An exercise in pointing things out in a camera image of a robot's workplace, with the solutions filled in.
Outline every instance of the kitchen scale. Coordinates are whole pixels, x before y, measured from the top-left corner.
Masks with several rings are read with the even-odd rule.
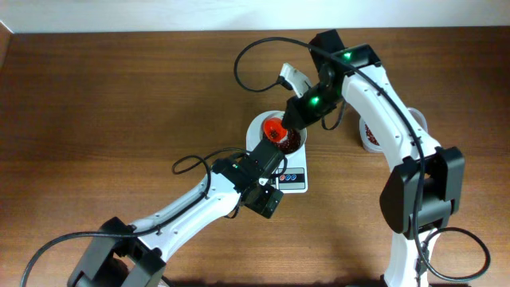
[[[258,115],[248,127],[246,132],[246,149],[252,151],[262,140],[262,124],[266,119],[273,117],[282,118],[282,111],[268,111]],[[306,141],[306,128],[299,131],[301,135],[301,143],[297,151],[285,155],[288,160],[287,170],[283,175],[276,179],[270,179],[268,183],[281,190],[283,193],[304,193],[308,189],[308,175],[306,167],[306,152],[304,142]],[[284,162],[280,163],[279,168],[274,172],[279,174],[282,172]]]

